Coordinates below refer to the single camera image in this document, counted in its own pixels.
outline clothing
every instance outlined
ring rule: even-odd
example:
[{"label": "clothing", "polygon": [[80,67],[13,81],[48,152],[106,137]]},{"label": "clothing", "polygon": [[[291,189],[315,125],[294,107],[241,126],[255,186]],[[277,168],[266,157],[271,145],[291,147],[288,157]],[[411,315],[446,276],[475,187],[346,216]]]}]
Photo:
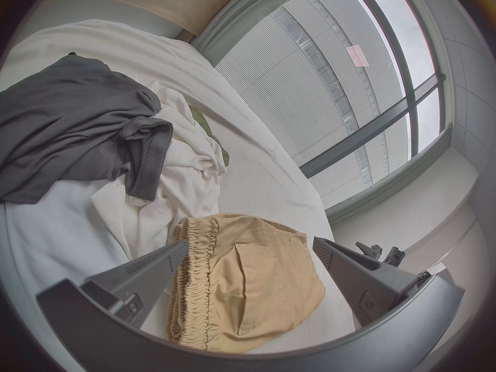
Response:
[{"label": "clothing", "polygon": [[35,204],[59,179],[114,180],[152,200],[172,138],[148,88],[71,54],[0,92],[0,202]]},{"label": "clothing", "polygon": [[200,126],[205,130],[207,135],[211,137],[213,140],[215,140],[220,148],[222,149],[222,158],[224,160],[224,165],[228,166],[229,165],[229,153],[224,150],[222,145],[220,144],[219,140],[212,134],[212,130],[210,129],[210,126],[208,125],[207,119],[203,115],[203,113],[196,108],[195,106],[188,105],[189,109],[191,110],[191,114],[193,115],[193,119],[200,124]]},{"label": "clothing", "polygon": [[307,236],[237,214],[187,218],[176,228],[188,257],[173,278],[166,339],[243,353],[290,330],[320,304],[325,287]]},{"label": "clothing", "polygon": [[174,228],[188,216],[219,212],[219,176],[226,172],[220,146],[193,120],[184,97],[153,81],[162,109],[154,116],[174,125],[153,201],[126,195],[125,175],[91,197],[96,210],[129,259],[174,241]]}]

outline gray garment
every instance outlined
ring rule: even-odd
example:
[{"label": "gray garment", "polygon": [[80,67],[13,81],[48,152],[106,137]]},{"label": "gray garment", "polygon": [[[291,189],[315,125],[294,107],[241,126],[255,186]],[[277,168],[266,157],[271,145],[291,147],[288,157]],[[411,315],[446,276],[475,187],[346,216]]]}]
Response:
[{"label": "gray garment", "polygon": [[114,180],[153,200],[173,128],[151,90],[69,54],[0,92],[0,202],[35,204],[59,179]]}]

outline mattress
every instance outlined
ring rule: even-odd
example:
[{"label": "mattress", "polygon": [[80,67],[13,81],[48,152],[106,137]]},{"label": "mattress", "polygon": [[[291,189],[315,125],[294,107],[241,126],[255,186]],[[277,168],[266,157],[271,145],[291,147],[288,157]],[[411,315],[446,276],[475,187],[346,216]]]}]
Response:
[{"label": "mattress", "polygon": [[[318,193],[226,79],[187,43],[90,20],[39,31],[16,45],[0,71],[0,90],[73,51],[142,84],[157,80],[204,113],[231,158],[220,177],[220,212],[259,216],[307,233],[325,299],[300,326],[251,353],[301,349],[353,332],[350,308],[311,250],[314,236],[332,239]],[[69,370],[81,369],[43,319],[35,296],[62,278],[81,284],[127,261],[90,202],[105,183],[59,181],[36,205],[0,206],[2,282],[35,338]],[[163,337],[166,304],[162,297],[143,330]]]}]

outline corrugated facade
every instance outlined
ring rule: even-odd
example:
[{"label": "corrugated facade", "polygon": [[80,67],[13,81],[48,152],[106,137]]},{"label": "corrugated facade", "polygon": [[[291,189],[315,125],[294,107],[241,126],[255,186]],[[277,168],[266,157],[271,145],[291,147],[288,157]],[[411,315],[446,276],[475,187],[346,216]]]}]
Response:
[{"label": "corrugated facade", "polygon": [[[355,45],[368,67],[354,65],[346,48]],[[402,98],[388,50],[357,0],[290,0],[251,29],[216,68],[298,165]],[[407,158],[403,118],[310,181],[328,208]]]}]

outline window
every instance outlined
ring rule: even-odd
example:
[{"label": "window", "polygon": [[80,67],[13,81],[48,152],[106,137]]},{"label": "window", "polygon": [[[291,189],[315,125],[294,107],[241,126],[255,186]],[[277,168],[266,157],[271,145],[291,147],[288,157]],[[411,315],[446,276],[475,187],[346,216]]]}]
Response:
[{"label": "window", "polygon": [[290,0],[216,68],[325,208],[377,183],[439,134],[443,75],[406,0]]}]

